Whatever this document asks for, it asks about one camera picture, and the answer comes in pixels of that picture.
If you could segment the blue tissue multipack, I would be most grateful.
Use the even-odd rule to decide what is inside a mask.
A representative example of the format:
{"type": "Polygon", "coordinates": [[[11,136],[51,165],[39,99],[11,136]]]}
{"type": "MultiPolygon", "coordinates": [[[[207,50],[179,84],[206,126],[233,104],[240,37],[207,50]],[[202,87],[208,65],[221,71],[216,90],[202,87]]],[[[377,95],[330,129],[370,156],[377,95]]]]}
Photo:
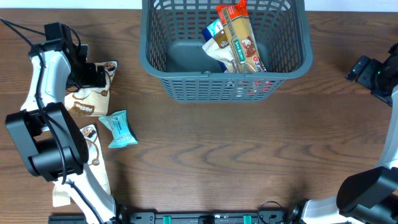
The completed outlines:
{"type": "MultiPolygon", "coordinates": [[[[209,41],[212,37],[214,37],[219,31],[224,30],[223,25],[219,19],[213,21],[210,25],[208,25],[205,29],[202,30],[202,35],[205,38],[206,42],[209,41]]],[[[223,72],[228,72],[224,63],[219,62],[221,69],[223,72]]]]}

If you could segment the orange spaghetti packet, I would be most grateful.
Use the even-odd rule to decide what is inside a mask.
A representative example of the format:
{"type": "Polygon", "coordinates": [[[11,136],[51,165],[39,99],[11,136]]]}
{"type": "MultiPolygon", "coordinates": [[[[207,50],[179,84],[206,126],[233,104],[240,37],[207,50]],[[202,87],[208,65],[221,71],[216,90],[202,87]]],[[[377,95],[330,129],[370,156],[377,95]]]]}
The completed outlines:
{"type": "Polygon", "coordinates": [[[247,1],[216,6],[219,19],[233,53],[233,65],[237,73],[266,72],[257,48],[249,20],[247,1]]]}

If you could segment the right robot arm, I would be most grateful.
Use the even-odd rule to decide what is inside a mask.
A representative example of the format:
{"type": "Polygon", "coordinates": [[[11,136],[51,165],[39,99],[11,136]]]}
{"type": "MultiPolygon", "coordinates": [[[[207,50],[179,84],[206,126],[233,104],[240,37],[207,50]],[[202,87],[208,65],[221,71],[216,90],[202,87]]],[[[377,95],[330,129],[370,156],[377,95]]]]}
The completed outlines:
{"type": "Polygon", "coordinates": [[[345,76],[392,107],[376,166],[347,177],[333,197],[296,205],[290,223],[397,223],[397,45],[388,53],[384,62],[361,56],[345,76]]]}

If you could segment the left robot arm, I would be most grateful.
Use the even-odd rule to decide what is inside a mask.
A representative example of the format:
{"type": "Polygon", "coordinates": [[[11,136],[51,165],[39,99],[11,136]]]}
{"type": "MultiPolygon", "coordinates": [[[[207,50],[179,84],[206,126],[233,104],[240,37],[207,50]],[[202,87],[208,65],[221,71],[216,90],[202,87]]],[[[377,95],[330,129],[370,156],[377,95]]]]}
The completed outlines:
{"type": "Polygon", "coordinates": [[[65,24],[46,24],[42,35],[44,42],[30,44],[30,90],[21,110],[6,116],[8,133],[27,170],[63,186],[87,223],[129,223],[89,168],[85,137],[64,105],[71,87],[106,86],[105,69],[86,62],[88,46],[74,44],[76,32],[65,24]]]}

